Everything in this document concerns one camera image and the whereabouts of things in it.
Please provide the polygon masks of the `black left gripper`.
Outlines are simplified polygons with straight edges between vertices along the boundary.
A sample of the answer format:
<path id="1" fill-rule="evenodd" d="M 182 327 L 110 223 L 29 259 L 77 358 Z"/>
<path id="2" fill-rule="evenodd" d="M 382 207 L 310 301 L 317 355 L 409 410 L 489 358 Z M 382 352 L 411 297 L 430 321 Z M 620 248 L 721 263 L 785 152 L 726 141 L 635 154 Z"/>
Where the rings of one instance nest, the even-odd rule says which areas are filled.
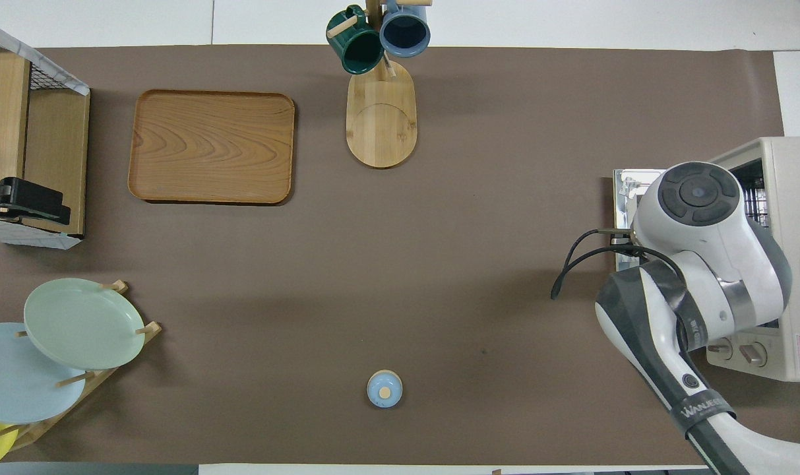
<path id="1" fill-rule="evenodd" d="M 71 209 L 64 205 L 64 193 L 19 177 L 6 177 L 1 195 L 2 218 L 34 218 L 68 225 Z"/>

